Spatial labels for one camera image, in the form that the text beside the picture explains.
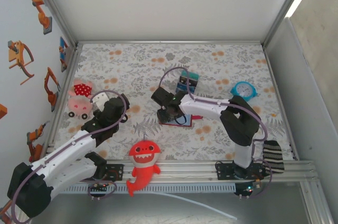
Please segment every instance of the white cable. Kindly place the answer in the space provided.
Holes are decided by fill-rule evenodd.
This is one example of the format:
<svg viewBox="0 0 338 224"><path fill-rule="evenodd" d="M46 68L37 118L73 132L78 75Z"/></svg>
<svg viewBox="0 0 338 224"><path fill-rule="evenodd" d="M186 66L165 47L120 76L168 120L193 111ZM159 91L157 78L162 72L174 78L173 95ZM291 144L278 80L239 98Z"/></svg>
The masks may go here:
<svg viewBox="0 0 338 224"><path fill-rule="evenodd" d="M216 208L210 207L210 206L208 206L208 205L206 205L206 204L202 204L202 203L197 202L197 201L194 201L194 200L186 199L186 198L183 198L183 197L180 197L180 196L176 196L176 195L172 195L172 194L161 193L161 192L148 192L148 193L149 193L149 194L156 194L156 195L162 195L162 196L172 197L172 198L176 198L176 199L181 199L181 200L187 201L187 202L189 202L189 203L197 204L197 205L199 205L199 206L208 208L208 209L210 209L210 210L212 210L212 211L214 211L214 212L217 212L217 213L219 213L219 214L221 214L221 215L223 215L223 216L226 216L226 217L228 217L228 218L231 218L231 219L233 219L233 220L237 220L237 217L235 217L235 216L232 216L232 215L230 215L230 214L227 214L227 213L225 213L225 212L222 212L222 211L220 211L220 210L217 210Z"/></svg>

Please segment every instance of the shark teeth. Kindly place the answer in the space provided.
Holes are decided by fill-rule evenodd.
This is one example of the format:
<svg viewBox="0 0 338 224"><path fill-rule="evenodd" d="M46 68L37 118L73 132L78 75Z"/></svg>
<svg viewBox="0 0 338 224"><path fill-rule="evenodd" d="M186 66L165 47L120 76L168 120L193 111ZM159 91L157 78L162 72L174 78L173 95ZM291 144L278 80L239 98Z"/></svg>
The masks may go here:
<svg viewBox="0 0 338 224"><path fill-rule="evenodd" d="M135 155L136 158L146 158L146 157L149 157L151 156L152 154L137 154Z"/></svg>

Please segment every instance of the black and white striped sock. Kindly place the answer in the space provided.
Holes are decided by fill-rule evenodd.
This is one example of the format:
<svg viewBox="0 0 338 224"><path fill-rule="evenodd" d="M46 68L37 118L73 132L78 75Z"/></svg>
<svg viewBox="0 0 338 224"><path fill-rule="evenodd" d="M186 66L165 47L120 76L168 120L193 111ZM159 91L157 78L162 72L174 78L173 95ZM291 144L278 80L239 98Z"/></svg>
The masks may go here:
<svg viewBox="0 0 338 224"><path fill-rule="evenodd" d="M270 164L273 173L284 172L283 155L277 141L264 141L263 159ZM269 175L270 168L264 162L263 167L265 167L266 174Z"/></svg>

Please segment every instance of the red shark plush toy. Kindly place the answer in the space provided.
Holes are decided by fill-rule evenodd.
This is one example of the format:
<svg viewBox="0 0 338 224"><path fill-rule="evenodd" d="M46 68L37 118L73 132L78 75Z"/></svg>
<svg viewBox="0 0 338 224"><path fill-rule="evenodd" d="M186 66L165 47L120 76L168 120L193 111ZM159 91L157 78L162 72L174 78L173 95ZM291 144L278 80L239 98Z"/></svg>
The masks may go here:
<svg viewBox="0 0 338 224"><path fill-rule="evenodd" d="M129 159L134 164L132 176L136 177L136 181L131 183L127 181L128 192L130 196L134 196L134 191L142 190L147 186L153 174L160 174L161 170L155 164L161 150L159 146L152 141L141 141L136 143L129 151Z"/></svg>

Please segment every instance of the clock face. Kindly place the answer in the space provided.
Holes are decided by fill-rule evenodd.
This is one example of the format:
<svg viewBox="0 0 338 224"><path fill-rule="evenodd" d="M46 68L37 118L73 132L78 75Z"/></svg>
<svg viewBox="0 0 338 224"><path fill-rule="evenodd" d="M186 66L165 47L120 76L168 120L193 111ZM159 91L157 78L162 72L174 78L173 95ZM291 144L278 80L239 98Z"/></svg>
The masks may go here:
<svg viewBox="0 0 338 224"><path fill-rule="evenodd" d="M236 86L236 92L238 93L238 95L242 97L250 97L254 93L252 87L249 84L244 83L244 82L239 83Z"/></svg>

